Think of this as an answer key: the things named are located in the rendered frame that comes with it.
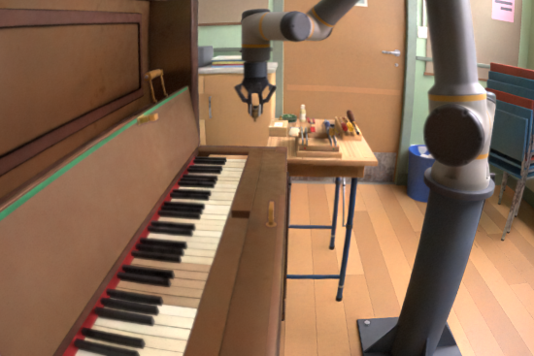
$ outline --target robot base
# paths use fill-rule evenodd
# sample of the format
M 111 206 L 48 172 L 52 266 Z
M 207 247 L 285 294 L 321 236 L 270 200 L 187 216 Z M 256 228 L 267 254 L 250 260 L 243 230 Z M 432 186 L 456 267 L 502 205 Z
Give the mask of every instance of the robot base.
M 398 317 L 391 317 L 356 321 L 363 356 L 391 356 L 390 351 L 386 349 L 392 346 L 398 320 Z M 423 352 L 421 355 L 411 356 L 461 356 L 461 352 L 447 324 L 434 353 Z

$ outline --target blue trash bin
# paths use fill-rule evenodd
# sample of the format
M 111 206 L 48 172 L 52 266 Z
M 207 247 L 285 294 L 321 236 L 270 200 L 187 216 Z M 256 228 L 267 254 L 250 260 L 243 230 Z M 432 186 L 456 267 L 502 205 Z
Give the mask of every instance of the blue trash bin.
M 424 183 L 424 172 L 434 164 L 426 146 L 408 148 L 408 196 L 416 201 L 428 202 L 430 189 Z

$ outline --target wooden floor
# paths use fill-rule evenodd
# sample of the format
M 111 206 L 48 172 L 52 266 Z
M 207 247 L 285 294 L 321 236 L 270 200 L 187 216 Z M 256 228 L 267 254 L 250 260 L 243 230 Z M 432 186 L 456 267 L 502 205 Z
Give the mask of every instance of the wooden floor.
M 534 210 L 523 202 L 501 242 L 513 191 L 503 205 L 498 192 L 485 203 L 449 317 L 463 356 L 534 355 Z M 293 183 L 291 224 L 330 224 L 333 198 L 334 184 Z M 425 208 L 406 187 L 358 185 L 344 300 L 335 301 L 336 280 L 288 280 L 281 355 L 361 355 L 356 319 L 398 316 Z M 338 273 L 341 216 L 338 230 L 336 250 L 327 230 L 290 230 L 288 273 Z

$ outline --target wooden table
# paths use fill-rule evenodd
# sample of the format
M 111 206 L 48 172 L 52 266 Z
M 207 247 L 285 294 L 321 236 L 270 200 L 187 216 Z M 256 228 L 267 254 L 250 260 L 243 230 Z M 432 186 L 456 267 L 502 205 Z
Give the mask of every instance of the wooden table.
M 285 257 L 285 276 L 289 279 L 339 279 L 336 301 L 343 299 L 343 287 L 345 285 L 345 275 L 347 263 L 349 261 L 350 231 L 352 230 L 352 220 L 354 218 L 354 206 L 356 204 L 356 187 L 359 178 L 363 178 L 365 166 L 377 166 L 379 164 L 373 151 L 362 138 L 361 141 L 340 141 L 338 140 L 342 158 L 325 157 L 298 157 L 296 155 L 296 140 L 294 137 L 269 137 L 267 146 L 283 146 L 287 148 L 287 229 L 327 229 L 331 230 L 330 246 L 334 249 L 336 239 L 336 222 L 338 219 L 340 177 L 350 178 L 349 215 L 345 232 L 345 244 L 343 248 L 343 259 L 341 271 L 338 275 L 287 275 L 287 257 Z M 289 211 L 291 207 L 291 177 L 335 177 L 336 192 L 334 199 L 334 213 L 332 225 L 290 225 Z

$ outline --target piano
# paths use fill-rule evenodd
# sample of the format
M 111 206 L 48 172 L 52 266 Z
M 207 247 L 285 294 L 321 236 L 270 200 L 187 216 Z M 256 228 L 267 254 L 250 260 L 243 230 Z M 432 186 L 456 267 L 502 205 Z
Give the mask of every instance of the piano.
M 83 94 L 71 75 L 45 82 L 43 101 L 19 73 L 49 62 L 5 58 L 8 101 L 49 131 L 0 116 L 13 145 L 0 154 L 0 355 L 277 355 L 286 150 L 200 145 L 196 1 L 7 1 L 0 37 L 92 36 L 111 55 L 57 42 L 50 66 L 76 67 Z M 151 105 L 155 68 L 170 95 L 156 86 Z

